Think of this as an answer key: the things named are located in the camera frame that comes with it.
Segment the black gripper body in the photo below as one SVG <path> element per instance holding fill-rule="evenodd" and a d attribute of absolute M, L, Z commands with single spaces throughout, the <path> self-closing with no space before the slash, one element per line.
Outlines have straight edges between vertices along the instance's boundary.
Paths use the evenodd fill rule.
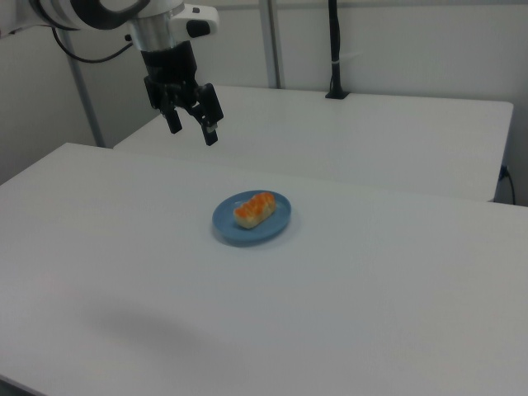
<path fill-rule="evenodd" d="M 173 48 L 141 52 L 148 75 L 145 87 L 178 85 L 196 90 L 196 59 L 190 41 L 183 41 Z"/>

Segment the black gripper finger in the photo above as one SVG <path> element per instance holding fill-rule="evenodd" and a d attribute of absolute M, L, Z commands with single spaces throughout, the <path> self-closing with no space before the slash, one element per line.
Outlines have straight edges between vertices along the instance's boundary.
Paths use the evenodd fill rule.
<path fill-rule="evenodd" d="M 182 123 L 177 114 L 176 102 L 169 87 L 160 82 L 155 82 L 150 76 L 144 78 L 144 85 L 150 106 L 161 113 L 172 134 L 179 132 L 182 129 Z"/>
<path fill-rule="evenodd" d="M 184 96 L 186 112 L 200 125 L 207 146 L 218 141 L 218 123 L 224 118 L 215 87 L 211 83 L 191 87 Z"/>

